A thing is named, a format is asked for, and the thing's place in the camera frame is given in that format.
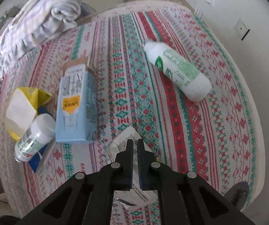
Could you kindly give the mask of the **yellow paper cup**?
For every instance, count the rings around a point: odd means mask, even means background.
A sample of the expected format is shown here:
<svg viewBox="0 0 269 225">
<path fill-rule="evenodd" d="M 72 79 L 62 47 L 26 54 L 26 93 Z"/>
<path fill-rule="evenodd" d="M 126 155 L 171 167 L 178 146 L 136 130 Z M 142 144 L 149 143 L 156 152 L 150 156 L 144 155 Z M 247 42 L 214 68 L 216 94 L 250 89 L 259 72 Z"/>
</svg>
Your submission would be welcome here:
<svg viewBox="0 0 269 225">
<path fill-rule="evenodd" d="M 53 96 L 39 88 L 19 87 L 11 95 L 6 113 L 5 128 L 17 142 L 38 115 L 38 108 L 48 103 Z"/>
</svg>

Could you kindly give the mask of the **wall socket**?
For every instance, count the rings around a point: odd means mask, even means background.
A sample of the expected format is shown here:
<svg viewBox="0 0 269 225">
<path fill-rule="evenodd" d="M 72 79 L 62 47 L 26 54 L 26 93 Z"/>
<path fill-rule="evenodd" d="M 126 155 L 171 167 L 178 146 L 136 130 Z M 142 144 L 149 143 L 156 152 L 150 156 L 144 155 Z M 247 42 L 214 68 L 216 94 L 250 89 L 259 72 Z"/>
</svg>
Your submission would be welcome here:
<svg viewBox="0 0 269 225">
<path fill-rule="evenodd" d="M 244 38 L 247 36 L 247 34 L 250 32 L 250 28 L 248 25 L 243 22 L 241 19 L 239 19 L 234 27 L 238 37 L 240 40 L 244 40 Z"/>
</svg>

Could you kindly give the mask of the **white printed wrapper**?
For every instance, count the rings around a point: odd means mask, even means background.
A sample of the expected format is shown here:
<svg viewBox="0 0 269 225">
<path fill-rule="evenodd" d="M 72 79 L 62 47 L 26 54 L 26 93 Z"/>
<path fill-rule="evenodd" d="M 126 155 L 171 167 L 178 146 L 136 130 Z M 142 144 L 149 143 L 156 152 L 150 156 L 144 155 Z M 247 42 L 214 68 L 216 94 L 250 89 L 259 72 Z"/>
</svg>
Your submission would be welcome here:
<svg viewBox="0 0 269 225">
<path fill-rule="evenodd" d="M 137 143 L 141 136 L 134 127 L 128 126 L 122 131 L 107 147 L 105 155 L 107 163 L 121 162 L 117 156 L 127 150 L 127 144 L 130 143 L 132 154 L 127 154 L 124 158 L 127 168 L 123 169 L 131 180 L 131 189 L 129 191 L 115 191 L 114 200 L 124 208 L 135 210 L 150 205 L 157 200 L 156 191 L 143 191 L 139 182 L 139 167 L 137 155 Z"/>
</svg>

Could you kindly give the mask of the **plaid folded quilt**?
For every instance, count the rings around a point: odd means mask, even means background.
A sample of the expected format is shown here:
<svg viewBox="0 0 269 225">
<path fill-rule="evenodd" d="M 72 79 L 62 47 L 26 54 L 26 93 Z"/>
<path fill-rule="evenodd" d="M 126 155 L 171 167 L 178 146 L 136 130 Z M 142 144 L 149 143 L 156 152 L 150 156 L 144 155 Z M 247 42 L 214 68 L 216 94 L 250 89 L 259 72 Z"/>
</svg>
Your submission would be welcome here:
<svg viewBox="0 0 269 225">
<path fill-rule="evenodd" d="M 82 0 L 29 0 L 0 36 L 0 83 L 28 51 L 77 25 Z"/>
</svg>

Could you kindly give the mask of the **light blue milk carton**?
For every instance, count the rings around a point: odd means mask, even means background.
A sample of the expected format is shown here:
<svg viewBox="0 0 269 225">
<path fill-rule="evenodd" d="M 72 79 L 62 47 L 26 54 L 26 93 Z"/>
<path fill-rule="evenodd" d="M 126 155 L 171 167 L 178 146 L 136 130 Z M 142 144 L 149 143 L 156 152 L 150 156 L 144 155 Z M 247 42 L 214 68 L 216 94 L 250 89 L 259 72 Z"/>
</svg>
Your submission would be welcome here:
<svg viewBox="0 0 269 225">
<path fill-rule="evenodd" d="M 56 141 L 65 144 L 92 143 L 97 139 L 96 79 L 90 58 L 65 63 L 60 79 Z"/>
</svg>

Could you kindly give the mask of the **white bottle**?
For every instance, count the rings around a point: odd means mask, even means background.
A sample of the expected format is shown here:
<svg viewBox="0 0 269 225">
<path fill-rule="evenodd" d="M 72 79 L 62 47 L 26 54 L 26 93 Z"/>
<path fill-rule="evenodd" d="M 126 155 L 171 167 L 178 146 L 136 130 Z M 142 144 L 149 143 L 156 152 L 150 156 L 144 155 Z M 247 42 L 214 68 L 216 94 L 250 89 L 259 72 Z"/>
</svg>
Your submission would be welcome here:
<svg viewBox="0 0 269 225">
<path fill-rule="evenodd" d="M 28 162 L 45 145 L 55 138 L 56 120 L 49 114 L 38 115 L 30 127 L 17 141 L 14 148 L 15 160 Z"/>
<path fill-rule="evenodd" d="M 164 73 L 192 102 L 200 102 L 212 90 L 210 80 L 164 42 L 148 40 L 143 46 L 148 62 Z"/>
</svg>

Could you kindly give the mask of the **patterned bed sheet mattress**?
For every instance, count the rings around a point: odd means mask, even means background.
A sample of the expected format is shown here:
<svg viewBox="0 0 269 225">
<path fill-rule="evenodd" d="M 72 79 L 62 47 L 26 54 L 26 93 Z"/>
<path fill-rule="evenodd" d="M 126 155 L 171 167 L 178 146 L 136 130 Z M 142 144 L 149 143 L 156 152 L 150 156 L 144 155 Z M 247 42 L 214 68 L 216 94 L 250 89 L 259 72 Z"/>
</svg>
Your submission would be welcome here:
<svg viewBox="0 0 269 225">
<path fill-rule="evenodd" d="M 143 43 L 163 41 L 195 65 L 212 90 L 187 99 L 146 58 Z M 91 144 L 55 145 L 42 171 L 14 158 L 5 112 L 14 91 L 35 87 L 52 95 L 56 114 L 64 63 L 88 55 L 96 75 L 98 138 Z M 155 156 L 173 170 L 194 171 L 219 193 L 249 185 L 246 204 L 260 194 L 265 148 L 257 108 L 238 66 L 192 12 L 164 1 L 139 1 L 83 21 L 25 54 L 4 76 L 0 95 L 0 179 L 8 202 L 23 217 L 79 171 L 107 163 L 106 149 L 132 126 Z"/>
</svg>

